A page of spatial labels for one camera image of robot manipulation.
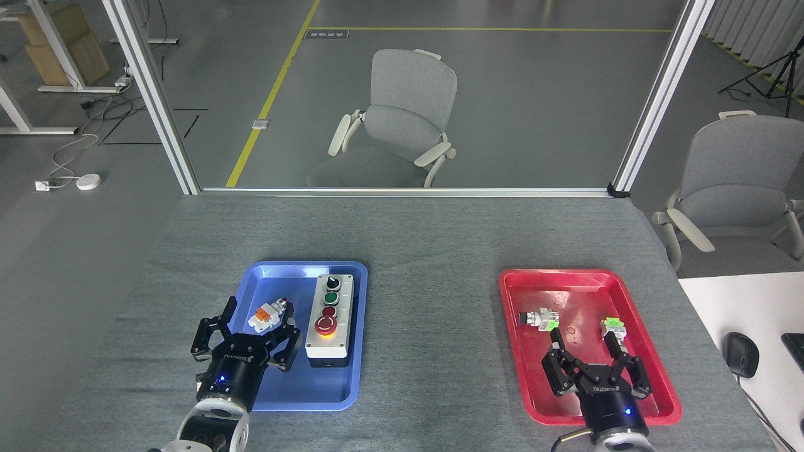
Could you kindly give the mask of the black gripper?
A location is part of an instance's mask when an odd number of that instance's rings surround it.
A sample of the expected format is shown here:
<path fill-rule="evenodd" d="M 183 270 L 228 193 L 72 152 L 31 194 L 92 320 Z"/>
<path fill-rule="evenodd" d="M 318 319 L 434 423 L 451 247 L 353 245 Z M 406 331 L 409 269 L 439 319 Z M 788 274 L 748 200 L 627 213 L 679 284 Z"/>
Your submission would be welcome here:
<path fill-rule="evenodd" d="M 292 369 L 302 332 L 290 317 L 258 338 L 235 338 L 229 322 L 236 306 L 236 298 L 230 296 L 221 315 L 199 321 L 190 354 L 197 362 L 210 358 L 212 362 L 206 372 L 197 375 L 196 401 L 229 399 L 250 412 L 266 367 L 277 367 L 282 372 Z M 209 341 L 215 331 L 221 332 L 224 341 L 211 350 Z"/>
<path fill-rule="evenodd" d="M 581 414 L 586 426 L 592 430 L 592 437 L 626 431 L 649 434 L 635 400 L 645 399 L 652 393 L 641 358 L 629 354 L 613 331 L 603 335 L 614 359 L 612 367 L 589 367 L 574 357 L 565 348 L 558 327 L 551 330 L 550 338 L 550 349 L 541 363 L 551 391 L 560 397 L 578 390 Z M 631 376 L 631 384 L 621 377 L 623 369 Z"/>

